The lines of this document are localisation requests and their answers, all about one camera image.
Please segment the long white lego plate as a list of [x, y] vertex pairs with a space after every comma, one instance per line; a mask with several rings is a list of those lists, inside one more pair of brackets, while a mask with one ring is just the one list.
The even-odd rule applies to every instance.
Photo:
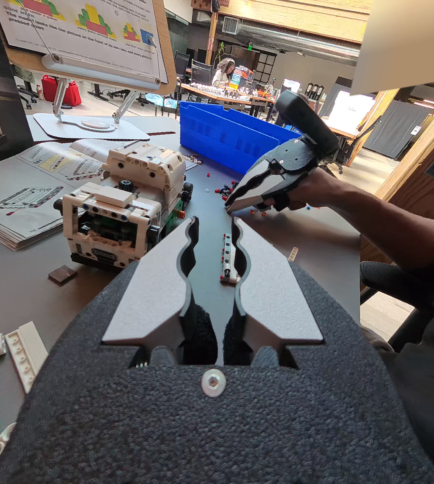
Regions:
[[32, 321], [5, 335], [7, 348], [26, 394], [48, 356], [45, 345]]

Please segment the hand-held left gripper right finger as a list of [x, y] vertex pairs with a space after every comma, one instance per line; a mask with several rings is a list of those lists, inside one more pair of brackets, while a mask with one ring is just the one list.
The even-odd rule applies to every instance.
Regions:
[[239, 277], [226, 326], [225, 365], [250, 365], [264, 347], [320, 345], [323, 334], [288, 259], [241, 218], [232, 219], [230, 257]]

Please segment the small red lego pins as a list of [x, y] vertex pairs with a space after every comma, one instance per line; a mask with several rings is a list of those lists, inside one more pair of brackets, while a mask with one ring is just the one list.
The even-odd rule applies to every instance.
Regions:
[[[298, 182], [301, 182], [303, 180], [303, 178], [305, 178], [305, 173], [302, 173], [300, 175], [296, 175], [297, 176], [297, 183]], [[231, 183], [230, 187], [229, 188], [222, 188], [220, 190], [218, 190], [217, 192], [221, 194], [222, 196], [222, 199], [224, 200], [224, 203], [226, 202], [228, 196], [232, 193], [233, 189], [235, 188], [235, 186], [240, 182], [240, 181], [234, 181]], [[249, 209], [250, 213], [254, 214], [254, 213], [257, 213], [257, 212], [260, 212], [262, 214], [264, 213], [267, 213], [267, 212], [270, 212], [272, 209], [278, 213], [282, 212], [283, 210], [285, 209], [288, 209], [290, 210], [289, 208], [284, 208], [283, 205], [281, 205], [279, 202], [275, 202], [275, 200], [273, 198], [270, 198], [266, 201], [264, 201], [264, 203], [267, 205], [267, 209], [265, 211], [263, 210], [259, 210], [259, 209], [256, 209], [254, 206], [250, 207], [250, 208], [245, 208], [245, 209]], [[307, 210], [310, 210], [311, 208], [315, 208], [315, 207], [311, 207], [309, 205], [306, 205], [304, 208], [302, 209], [307, 209]]]

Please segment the lego instruction booklet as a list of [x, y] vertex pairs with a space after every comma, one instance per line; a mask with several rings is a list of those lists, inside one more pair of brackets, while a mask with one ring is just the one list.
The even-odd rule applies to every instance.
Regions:
[[53, 203], [87, 182], [99, 184], [109, 150], [134, 141], [43, 142], [0, 161], [0, 243], [17, 251], [59, 231]]

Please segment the blue plastic bin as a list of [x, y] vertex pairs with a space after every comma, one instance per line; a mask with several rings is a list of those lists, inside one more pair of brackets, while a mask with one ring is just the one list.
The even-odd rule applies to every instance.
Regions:
[[180, 103], [180, 144], [240, 174], [265, 153], [302, 136], [220, 105]]

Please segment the printed instruction sheet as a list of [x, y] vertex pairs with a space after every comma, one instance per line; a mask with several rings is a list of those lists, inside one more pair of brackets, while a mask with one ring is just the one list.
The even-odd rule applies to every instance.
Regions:
[[0, 1], [8, 45], [167, 83], [153, 1]]

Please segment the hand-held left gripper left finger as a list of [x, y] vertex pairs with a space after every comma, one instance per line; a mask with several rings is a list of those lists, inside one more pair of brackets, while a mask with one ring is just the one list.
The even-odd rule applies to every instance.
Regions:
[[217, 360], [209, 314], [196, 304], [189, 274], [196, 264], [199, 219], [181, 223], [143, 256], [101, 342], [140, 346], [147, 353], [166, 347], [184, 365]]

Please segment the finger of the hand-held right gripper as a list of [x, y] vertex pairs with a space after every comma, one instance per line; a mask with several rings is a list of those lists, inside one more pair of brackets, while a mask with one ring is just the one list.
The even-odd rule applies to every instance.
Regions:
[[261, 161], [244, 175], [235, 189], [236, 197], [261, 197], [273, 186], [269, 161]]
[[245, 175], [228, 196], [225, 207], [227, 213], [233, 213], [254, 206], [265, 211], [264, 201], [273, 198], [283, 207], [289, 205], [288, 192], [297, 186], [294, 175]]

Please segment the white lego beam red pins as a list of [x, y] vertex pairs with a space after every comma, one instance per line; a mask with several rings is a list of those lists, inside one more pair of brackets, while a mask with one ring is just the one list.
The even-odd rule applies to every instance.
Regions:
[[232, 243], [231, 234], [225, 233], [223, 236], [222, 248], [222, 270], [220, 281], [236, 285], [240, 280], [240, 276], [235, 267], [236, 249]]

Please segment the silver air duct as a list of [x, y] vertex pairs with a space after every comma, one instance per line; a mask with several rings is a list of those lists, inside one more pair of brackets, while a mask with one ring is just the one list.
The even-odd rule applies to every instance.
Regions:
[[359, 58], [360, 44], [231, 16], [219, 18], [217, 32], [234, 37], [244, 45], [298, 53], [353, 67]]

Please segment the white lego truck model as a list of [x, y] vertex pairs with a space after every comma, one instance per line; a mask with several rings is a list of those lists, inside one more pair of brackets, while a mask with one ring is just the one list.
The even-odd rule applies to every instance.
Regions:
[[109, 150], [101, 181], [54, 203], [63, 217], [71, 260], [119, 273], [139, 261], [185, 218], [193, 185], [186, 160], [147, 141]]

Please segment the dark brown square tile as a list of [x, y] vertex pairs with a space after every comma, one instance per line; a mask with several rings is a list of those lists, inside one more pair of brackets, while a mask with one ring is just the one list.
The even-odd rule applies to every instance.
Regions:
[[77, 275], [77, 271], [67, 265], [62, 265], [59, 268], [48, 273], [48, 279], [58, 286], [62, 286], [72, 280]]

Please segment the person's right forearm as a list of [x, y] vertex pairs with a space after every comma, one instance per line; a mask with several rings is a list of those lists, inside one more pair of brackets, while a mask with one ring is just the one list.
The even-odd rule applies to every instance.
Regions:
[[329, 206], [392, 261], [407, 269], [434, 263], [434, 220], [334, 179]]

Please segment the person's right hand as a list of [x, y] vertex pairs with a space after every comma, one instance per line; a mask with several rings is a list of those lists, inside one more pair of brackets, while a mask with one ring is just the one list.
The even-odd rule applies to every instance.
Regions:
[[306, 205], [315, 208], [335, 208], [339, 206], [341, 195], [346, 191], [346, 187], [346, 182], [318, 167], [286, 194], [288, 201], [284, 207], [290, 210], [298, 210]]

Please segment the background work table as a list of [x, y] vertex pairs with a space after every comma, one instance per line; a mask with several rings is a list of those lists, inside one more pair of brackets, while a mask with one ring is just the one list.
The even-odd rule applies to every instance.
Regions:
[[206, 104], [216, 104], [223, 106], [224, 109], [234, 109], [247, 112], [252, 116], [259, 116], [265, 108], [272, 110], [275, 99], [262, 96], [243, 94], [231, 88], [218, 88], [199, 83], [179, 84], [179, 93], [187, 93], [188, 100]]

